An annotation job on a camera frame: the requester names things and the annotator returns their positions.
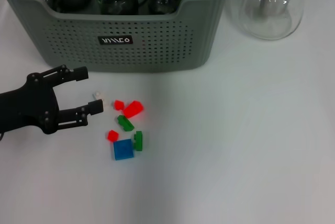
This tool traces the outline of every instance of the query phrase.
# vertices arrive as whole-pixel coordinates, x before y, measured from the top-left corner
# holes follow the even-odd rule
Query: green block
[[[134,149],[138,152],[143,151],[143,134],[142,131],[136,131],[136,134],[134,135],[135,143],[134,143]]]
[[[119,125],[121,125],[123,127],[124,131],[133,131],[134,130],[134,126],[128,120],[128,118],[126,118],[124,115],[118,116],[117,121],[118,121]]]

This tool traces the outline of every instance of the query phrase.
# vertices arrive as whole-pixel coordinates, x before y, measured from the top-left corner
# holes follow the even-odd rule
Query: red lego brick
[[[125,108],[125,103],[119,100],[115,100],[114,102],[114,109],[116,110],[123,110]]]
[[[119,139],[119,134],[116,132],[116,131],[110,131],[109,133],[108,133],[108,137],[107,137],[107,139],[110,141],[110,142],[112,142],[112,143],[114,143],[114,142],[116,142],[118,139]]]
[[[144,110],[144,107],[143,107],[143,105],[140,102],[133,101],[130,105],[128,105],[124,109],[124,116],[126,118],[131,118],[131,117],[139,114],[143,110]]]

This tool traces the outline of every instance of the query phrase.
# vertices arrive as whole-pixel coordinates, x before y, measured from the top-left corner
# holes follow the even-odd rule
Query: gray plastic basket
[[[60,14],[51,0],[8,0],[51,66],[90,71],[166,72],[203,65],[225,0],[182,0],[170,15]],[[101,45],[98,37],[131,36],[133,44]]]

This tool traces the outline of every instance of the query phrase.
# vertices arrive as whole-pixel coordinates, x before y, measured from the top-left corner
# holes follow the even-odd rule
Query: blue block
[[[125,160],[134,158],[133,144],[131,139],[114,142],[115,160]]]

